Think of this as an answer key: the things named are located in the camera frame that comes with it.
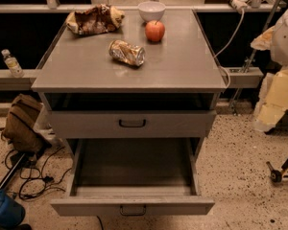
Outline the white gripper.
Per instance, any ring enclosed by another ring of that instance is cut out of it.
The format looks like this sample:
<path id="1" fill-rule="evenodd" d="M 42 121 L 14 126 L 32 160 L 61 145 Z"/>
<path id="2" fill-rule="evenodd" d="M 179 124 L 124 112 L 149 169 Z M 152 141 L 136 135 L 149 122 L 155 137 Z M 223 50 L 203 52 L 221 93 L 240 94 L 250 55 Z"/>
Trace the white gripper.
<path id="1" fill-rule="evenodd" d="M 275 27 L 270 27 L 257 38 L 251 47 L 265 51 L 271 49 Z M 268 73 L 259 91 L 259 101 L 253 113 L 253 127 L 267 132 L 276 126 L 288 110 L 288 67 L 282 67 L 276 74 Z"/>

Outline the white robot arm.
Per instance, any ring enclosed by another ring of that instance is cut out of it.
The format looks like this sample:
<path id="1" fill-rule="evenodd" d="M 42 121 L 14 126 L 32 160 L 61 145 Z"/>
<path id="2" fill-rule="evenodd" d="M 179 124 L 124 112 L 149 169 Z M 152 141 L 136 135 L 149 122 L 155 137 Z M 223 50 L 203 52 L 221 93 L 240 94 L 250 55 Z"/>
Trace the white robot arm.
<path id="1" fill-rule="evenodd" d="M 252 41 L 251 47 L 269 50 L 271 60 L 281 66 L 275 75 L 267 75 L 262 82 L 254 112 L 254 129 L 268 132 L 288 110 L 288 9 L 273 27 Z"/>

